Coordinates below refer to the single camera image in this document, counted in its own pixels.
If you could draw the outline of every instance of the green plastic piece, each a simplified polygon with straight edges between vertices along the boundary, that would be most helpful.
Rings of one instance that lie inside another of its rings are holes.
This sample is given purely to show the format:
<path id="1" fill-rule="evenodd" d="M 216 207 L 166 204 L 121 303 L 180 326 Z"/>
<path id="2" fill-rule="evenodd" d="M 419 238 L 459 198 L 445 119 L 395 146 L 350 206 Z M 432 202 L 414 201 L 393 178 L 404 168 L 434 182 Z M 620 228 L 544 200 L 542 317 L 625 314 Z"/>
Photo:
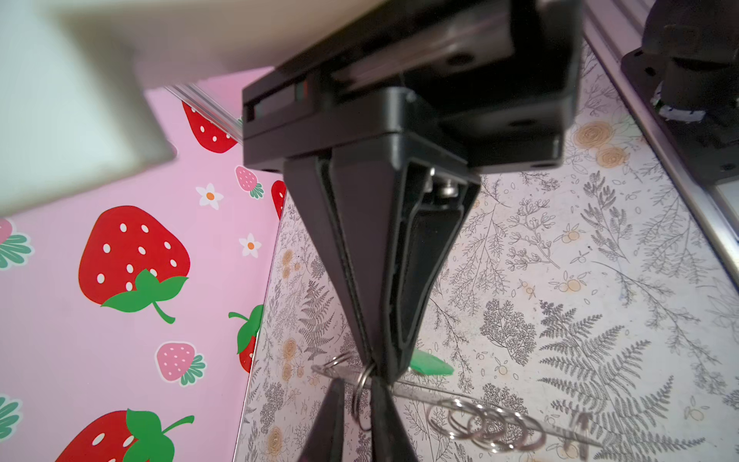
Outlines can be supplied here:
<path id="1" fill-rule="evenodd" d="M 425 376 L 450 376 L 454 373 L 454 368 L 446 362 L 416 348 L 411 356 L 411 369 Z"/>

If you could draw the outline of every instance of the floral patterned wallpaper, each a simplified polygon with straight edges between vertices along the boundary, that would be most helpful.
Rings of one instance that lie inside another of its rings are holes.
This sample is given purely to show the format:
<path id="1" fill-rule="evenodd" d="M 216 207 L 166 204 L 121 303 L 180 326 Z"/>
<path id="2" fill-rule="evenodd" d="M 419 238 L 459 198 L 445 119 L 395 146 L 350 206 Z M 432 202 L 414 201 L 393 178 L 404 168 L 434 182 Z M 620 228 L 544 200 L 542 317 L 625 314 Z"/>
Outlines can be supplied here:
<path id="1" fill-rule="evenodd" d="M 408 379 L 564 427 L 587 410 L 596 459 L 736 459 L 739 296 L 587 46 L 565 154 L 483 177 L 417 345 L 455 373 Z M 310 365 L 354 348 L 291 200 L 265 307 L 237 462 L 297 460 L 329 383 Z M 424 404 L 396 406 L 424 462 L 579 456 L 556 438 L 491 455 L 436 435 Z M 370 461 L 371 434 L 345 426 L 344 460 Z"/>

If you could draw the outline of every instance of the metal key ring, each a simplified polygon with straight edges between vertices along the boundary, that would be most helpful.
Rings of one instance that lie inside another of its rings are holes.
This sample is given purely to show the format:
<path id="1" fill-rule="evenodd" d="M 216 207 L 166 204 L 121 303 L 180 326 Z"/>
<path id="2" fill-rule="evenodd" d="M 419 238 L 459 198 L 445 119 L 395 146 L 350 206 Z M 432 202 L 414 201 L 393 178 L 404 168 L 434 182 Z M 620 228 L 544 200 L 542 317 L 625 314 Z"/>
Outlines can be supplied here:
<path id="1" fill-rule="evenodd" d="M 521 429 L 521 436 L 518 438 L 518 440 L 515 442 L 515 444 L 506 443 L 505 441 L 497 441 L 493 439 L 492 437 L 477 437 L 473 438 L 472 442 L 479 448 L 484 449 L 488 452 L 493 453 L 501 453 L 501 452 L 510 452 L 516 449 L 518 445 L 521 445 L 523 441 L 525 441 L 526 437 L 528 436 L 528 428 L 526 427 L 526 423 L 521 418 L 521 414 L 518 412 L 512 412 L 506 409 L 503 409 L 502 407 L 492 407 L 492 408 L 486 408 L 484 416 L 485 418 L 488 418 L 488 415 L 490 413 L 494 412 L 499 417 L 502 415 L 502 419 L 505 420 L 505 417 L 511 415 L 516 421 L 516 424 Z M 471 430 L 472 422 L 467 423 L 468 428 Z M 500 432 L 496 432 L 493 436 L 497 437 L 500 434 Z"/>
<path id="2" fill-rule="evenodd" d="M 533 417 L 529 417 L 528 415 L 521 415 L 521 419 L 526 419 L 527 421 L 530 421 L 532 424 L 534 424 L 534 426 L 536 427 L 534 431 L 539 432 L 541 436 L 539 436 L 539 439 L 533 443 L 523 444 L 526 441 L 526 438 L 528 437 L 527 435 L 528 431 L 524 431 L 523 435 L 525 437 L 516 445 L 516 449 L 518 449 L 519 451 L 526 452 L 526 451 L 535 451 L 539 449 L 540 447 L 544 446 L 544 443 L 546 442 L 546 439 L 547 439 L 547 435 L 544 433 L 544 427 L 542 427 L 539 421 Z"/>
<path id="3" fill-rule="evenodd" d="M 480 418 L 481 423 L 480 423 L 480 429 L 479 430 L 477 430 L 475 432 L 472 432 L 472 429 L 471 429 L 472 422 L 474 421 L 474 418 L 475 417 L 478 417 L 479 415 L 473 415 L 473 416 L 471 416 L 470 419 L 467 420 L 467 425 L 462 424 L 456 418 L 452 417 L 452 413 L 453 412 L 451 412 L 451 411 L 449 412 L 449 415 L 447 416 L 447 419 L 449 420 L 449 425 L 451 425 L 452 428 L 456 429 L 457 431 L 459 431 L 459 432 L 465 432 L 467 434 L 470 434 L 470 438 L 479 438 L 485 432 L 486 422 L 488 422 L 490 419 L 485 414 L 485 411 L 487 410 L 486 407 L 484 407 L 482 404 L 473 404 L 473 405 L 476 407 L 477 411 L 479 411 L 479 412 L 481 412 L 483 414 L 482 417 Z M 498 438 L 500 436 L 503 436 L 505 434 L 506 430 L 508 429 L 508 423 L 505 421 L 504 418 L 502 418 L 500 416 L 494 416 L 494 420 L 500 422 L 500 425 L 503 427 L 503 429 L 500 432 L 495 433 L 492 436 L 488 436 L 487 438 L 484 438 L 484 439 L 495 439 L 495 438 Z"/>
<path id="4" fill-rule="evenodd" d="M 449 429 L 446 429 L 446 428 L 442 427 L 441 425 L 437 424 L 436 422 L 434 422 L 434 419 L 431 418 L 431 411 L 435 407 L 446 407 L 446 408 L 453 407 L 454 409 L 449 409 L 449 414 L 450 415 L 452 413 L 454 413 L 454 412 L 461 411 L 461 412 L 467 412 L 468 414 L 473 414 L 473 417 L 474 416 L 477 416 L 477 417 L 480 417 L 481 419 L 484 418 L 483 417 L 482 410 L 479 407 L 477 407 L 477 406 L 475 406 L 473 404 L 470 404 L 470 403 L 466 403 L 464 401 L 461 401 L 461 400 L 459 400 L 457 398 L 443 399 L 443 400 L 437 402 L 435 405 L 428 407 L 426 409 L 426 421 L 429 422 L 429 426 L 436 433 L 438 433 L 440 435 L 443 435 L 443 436 L 446 436 L 447 438 L 452 439 L 452 440 L 454 440 L 454 439 L 457 439 L 457 440 L 468 440 L 468 439 L 470 439 L 470 438 L 472 438 L 474 436 L 474 432 L 459 431 L 459 429 L 457 429 L 457 431 L 454 432 L 454 431 L 451 431 Z"/>
<path id="5" fill-rule="evenodd" d="M 480 413 L 484 412 L 485 410 L 485 407 L 482 404 L 466 403 L 464 401 L 463 403 L 468 407 L 468 409 L 463 409 L 462 412 L 471 414 L 468 422 L 470 420 L 474 420 L 475 418 L 480 418 L 480 420 L 484 422 L 484 419 L 480 416 Z M 457 412 L 457 410 L 449 410 L 446 414 L 446 420 L 449 422 L 449 426 L 451 426 L 452 429 L 457 430 L 461 435 L 467 435 L 468 437 L 466 439 L 474 438 L 476 436 L 476 433 L 480 432 L 481 430 L 470 432 L 467 425 L 462 424 L 456 418 L 454 418 L 455 412 Z"/>
<path id="6" fill-rule="evenodd" d="M 362 429 L 362 431 L 364 432 L 369 432 L 372 429 L 372 426 L 370 426 L 369 428 L 364 428 L 362 426 L 362 423 L 359 420 L 359 404 L 361 401 L 362 392 L 364 391 L 364 384 L 366 384 L 367 379 L 369 378 L 373 370 L 375 370 L 375 363 L 371 362 L 367 365 L 367 367 L 364 368 L 362 373 L 359 374 L 359 377 L 357 377 L 357 383 L 354 386 L 354 391 L 352 391 L 352 407 L 351 407 L 352 418 L 354 419 L 354 422 L 356 422 L 357 425 L 359 425 L 359 428 Z"/>
<path id="7" fill-rule="evenodd" d="M 326 367 L 327 369 L 330 369 L 334 366 L 338 366 L 342 362 L 345 362 L 351 359 L 352 356 L 354 356 L 354 353 L 352 353 L 351 351 L 347 351 L 346 353 L 342 353 L 338 356 L 334 356 L 333 358 L 331 358 L 331 361 L 328 361 L 327 363 L 324 364 L 324 367 Z"/>

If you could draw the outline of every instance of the white flower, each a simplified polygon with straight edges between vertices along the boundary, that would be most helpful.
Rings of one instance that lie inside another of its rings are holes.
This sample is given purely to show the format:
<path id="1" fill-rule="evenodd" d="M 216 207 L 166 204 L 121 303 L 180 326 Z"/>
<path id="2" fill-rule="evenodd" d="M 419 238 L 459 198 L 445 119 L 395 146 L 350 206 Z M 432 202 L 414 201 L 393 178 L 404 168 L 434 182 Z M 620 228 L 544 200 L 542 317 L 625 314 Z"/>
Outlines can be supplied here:
<path id="1" fill-rule="evenodd" d="M 201 196 L 200 205 L 210 205 L 218 210 L 218 201 L 223 199 L 223 194 L 216 192 L 213 183 L 208 183 L 205 188 L 198 186 L 195 188 L 195 191 Z"/>
<path id="2" fill-rule="evenodd" d="M 241 245 L 244 246 L 244 250 L 241 251 L 241 255 L 243 255 L 244 257 L 246 257 L 247 255 L 251 255 L 254 258 L 257 258 L 259 256 L 257 249 L 262 247 L 262 243 L 255 241 L 254 235 L 252 233 L 249 233 L 249 237 L 247 237 L 246 239 L 239 239 L 239 242 L 241 243 Z"/>

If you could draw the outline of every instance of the red strawberry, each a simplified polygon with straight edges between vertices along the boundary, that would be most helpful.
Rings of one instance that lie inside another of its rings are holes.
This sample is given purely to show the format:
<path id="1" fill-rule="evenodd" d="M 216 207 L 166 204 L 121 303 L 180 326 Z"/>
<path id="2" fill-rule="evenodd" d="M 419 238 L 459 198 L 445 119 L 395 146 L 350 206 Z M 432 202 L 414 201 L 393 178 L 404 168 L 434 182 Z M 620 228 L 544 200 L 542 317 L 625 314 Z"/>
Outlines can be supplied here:
<path id="1" fill-rule="evenodd" d="M 241 361 L 241 367 L 251 374 L 251 362 L 254 360 L 254 347 L 256 346 L 256 337 L 252 337 L 249 341 L 249 346 L 246 350 L 239 353 L 239 360 Z"/>
<path id="2" fill-rule="evenodd" d="M 272 202 L 275 203 L 275 210 L 277 210 L 277 218 L 282 218 L 282 207 L 285 205 L 285 195 L 287 194 L 287 188 L 285 182 L 277 180 L 272 185 Z"/>
<path id="3" fill-rule="evenodd" d="M 241 367 L 248 373 L 251 373 L 251 360 L 254 355 L 254 348 L 256 347 L 256 333 L 259 332 L 259 326 L 262 325 L 262 313 L 264 309 L 264 305 L 257 305 L 251 311 L 251 315 L 248 318 L 233 311 L 228 314 L 229 318 L 241 318 L 246 321 L 239 329 L 239 334 L 236 336 L 236 343 Z"/>
<path id="4" fill-rule="evenodd" d="M 99 216 L 80 261 L 80 289 L 95 303 L 133 313 L 173 299 L 190 271 L 190 256 L 161 223 L 132 205 Z"/>
<path id="5" fill-rule="evenodd" d="M 190 123 L 192 134 L 195 135 L 195 139 L 202 147 L 218 154 L 222 154 L 234 147 L 236 140 L 230 135 L 184 102 L 183 108 L 185 108 L 185 114 L 187 114 L 187 121 Z"/>
<path id="6" fill-rule="evenodd" d="M 192 424 L 193 415 L 162 431 L 159 417 L 148 411 L 115 411 L 85 427 L 56 459 L 56 462 L 172 462 L 174 445 L 164 434 L 182 424 Z"/>

